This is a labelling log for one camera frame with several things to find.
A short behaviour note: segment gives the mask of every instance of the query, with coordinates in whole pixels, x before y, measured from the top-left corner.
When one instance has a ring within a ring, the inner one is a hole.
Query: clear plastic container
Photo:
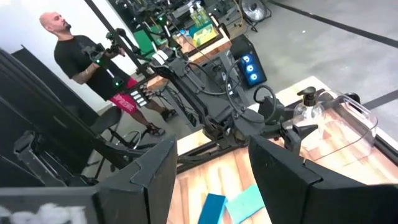
[[[319,124],[323,136],[316,147],[302,146],[302,157],[338,171],[375,150],[377,118],[374,114],[341,93],[324,91],[318,101],[325,109],[325,120]],[[290,128],[293,119],[283,125]]]

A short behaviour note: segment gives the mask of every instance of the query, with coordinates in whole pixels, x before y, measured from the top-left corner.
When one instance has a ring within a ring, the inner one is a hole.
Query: concrete floor
[[[285,0],[284,4],[355,26],[392,39],[398,39],[396,12],[398,1],[351,0],[323,1]],[[272,17],[257,25],[258,33],[247,35],[256,46],[262,66],[267,73],[267,84],[275,92],[283,90],[309,76],[316,76],[330,88],[340,92],[355,92],[363,103],[398,89],[398,50],[269,5]],[[379,118],[379,127],[392,138],[398,139],[398,101],[373,110]],[[186,136],[187,130],[179,128],[175,118],[166,124],[159,115],[143,109],[148,119],[175,133],[178,138]],[[128,116],[123,117],[118,132],[144,129]],[[158,139],[148,138],[143,142]],[[109,175],[101,173],[100,179]]]

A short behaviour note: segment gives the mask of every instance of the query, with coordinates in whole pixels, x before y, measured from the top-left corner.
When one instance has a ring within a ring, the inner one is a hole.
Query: bottle
[[[318,125],[317,130],[302,140],[302,146],[306,147],[308,151],[315,149],[323,139],[325,109],[318,102],[318,98],[315,95],[316,92],[317,89],[312,86],[298,92],[298,96],[303,96],[303,101],[294,108],[293,112],[293,122],[296,126]]]
[[[189,11],[191,13],[191,18],[192,18],[193,22],[195,23],[195,26],[200,27],[202,25],[201,20],[199,19],[198,13],[194,10],[193,6],[191,6],[189,8]]]
[[[200,2],[196,2],[197,8],[198,8],[198,13],[200,15],[201,23],[202,25],[207,24],[210,21],[209,16],[207,15],[206,10],[200,5]]]

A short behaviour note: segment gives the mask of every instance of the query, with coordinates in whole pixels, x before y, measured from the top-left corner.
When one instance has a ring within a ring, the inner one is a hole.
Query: blue foam block
[[[208,194],[198,224],[219,224],[224,214],[227,199],[222,195]]]
[[[233,223],[241,223],[265,207],[257,185],[252,185],[226,205]]]

